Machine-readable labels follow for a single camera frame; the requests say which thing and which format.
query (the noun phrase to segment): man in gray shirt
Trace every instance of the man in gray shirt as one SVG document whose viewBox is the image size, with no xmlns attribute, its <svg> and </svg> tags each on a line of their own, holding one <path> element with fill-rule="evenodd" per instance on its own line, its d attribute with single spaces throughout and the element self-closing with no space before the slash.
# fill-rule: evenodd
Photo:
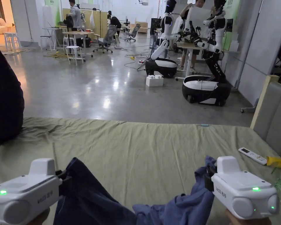
<svg viewBox="0 0 281 225">
<path fill-rule="evenodd" d="M 68 16 L 71 16 L 73 18 L 74 26 L 72 28 L 72 31 L 77 30 L 77 27 L 81 28 L 82 22 L 81 22 L 81 12 L 80 9 L 77 7 L 75 0 L 69 0 L 71 10 Z"/>
</svg>

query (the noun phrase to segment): polished gray floor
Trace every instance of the polished gray floor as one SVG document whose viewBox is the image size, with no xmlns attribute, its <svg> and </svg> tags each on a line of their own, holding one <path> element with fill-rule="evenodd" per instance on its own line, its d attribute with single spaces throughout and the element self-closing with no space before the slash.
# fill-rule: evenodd
<svg viewBox="0 0 281 225">
<path fill-rule="evenodd" d="M 225 107 L 216 107 L 188 103 L 182 82 L 174 79 L 165 79 L 163 87 L 146 86 L 145 71 L 124 64 L 133 62 L 128 54 L 148 54 L 148 43 L 146 35 L 138 35 L 136 42 L 121 40 L 129 51 L 98 51 L 78 66 L 44 57 L 48 52 L 40 50 L 6 56 L 24 91 L 24 116 L 250 126 L 253 114 L 240 112 L 250 104 L 239 93 L 231 93 Z M 139 67 L 137 62 L 127 66 Z"/>
</svg>

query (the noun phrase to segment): green bed sheet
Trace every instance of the green bed sheet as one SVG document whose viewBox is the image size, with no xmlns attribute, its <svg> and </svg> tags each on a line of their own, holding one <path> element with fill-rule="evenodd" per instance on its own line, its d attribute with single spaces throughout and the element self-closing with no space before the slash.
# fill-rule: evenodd
<svg viewBox="0 0 281 225">
<path fill-rule="evenodd" d="M 0 146 L 0 183 L 27 174 L 32 160 L 53 158 L 64 170 L 79 158 L 120 203 L 164 204 L 181 193 L 189 194 L 194 171 L 206 155 L 232 155 L 242 170 L 270 183 L 279 173 L 238 152 L 240 147 L 257 154 L 277 154 L 247 127 L 187 124 L 147 124 L 103 120 L 25 118 L 23 132 Z M 225 224 L 224 206 L 214 200 L 208 224 Z M 55 206 L 47 224 L 53 223 Z M 279 216 L 271 218 L 281 224 Z"/>
</svg>

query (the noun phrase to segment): green banner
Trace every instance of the green banner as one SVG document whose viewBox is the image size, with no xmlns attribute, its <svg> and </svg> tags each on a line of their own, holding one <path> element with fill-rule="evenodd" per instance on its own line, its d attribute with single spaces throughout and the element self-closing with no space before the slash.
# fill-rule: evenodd
<svg viewBox="0 0 281 225">
<path fill-rule="evenodd" d="M 226 11 L 225 18 L 233 19 L 233 28 L 232 28 L 233 32 L 237 30 L 236 20 L 238 16 L 239 2 L 240 0 L 227 0 L 224 6 L 224 10 Z M 226 32 L 226 35 L 223 39 L 223 46 L 225 50 L 229 50 L 231 41 L 232 41 L 232 33 Z"/>
<path fill-rule="evenodd" d="M 59 12 L 59 0 L 45 0 L 45 5 L 48 5 L 52 8 L 53 20 L 55 18 L 54 25 L 59 25 L 59 22 L 61 21 L 61 16 L 60 16 L 60 12 Z"/>
</svg>

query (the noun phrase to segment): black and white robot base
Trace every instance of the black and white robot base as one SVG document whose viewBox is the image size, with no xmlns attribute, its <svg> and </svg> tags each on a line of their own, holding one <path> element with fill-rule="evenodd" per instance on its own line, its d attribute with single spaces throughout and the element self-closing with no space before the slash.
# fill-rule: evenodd
<svg viewBox="0 0 281 225">
<path fill-rule="evenodd" d="M 145 70 L 147 76 L 154 75 L 154 71 L 157 71 L 166 78 L 172 78 L 177 72 L 177 64 L 170 59 L 149 59 L 145 62 Z"/>
<path fill-rule="evenodd" d="M 190 103 L 206 103 L 224 106 L 232 86 L 226 80 L 218 83 L 210 76 L 191 75 L 184 79 L 182 94 Z"/>
</svg>

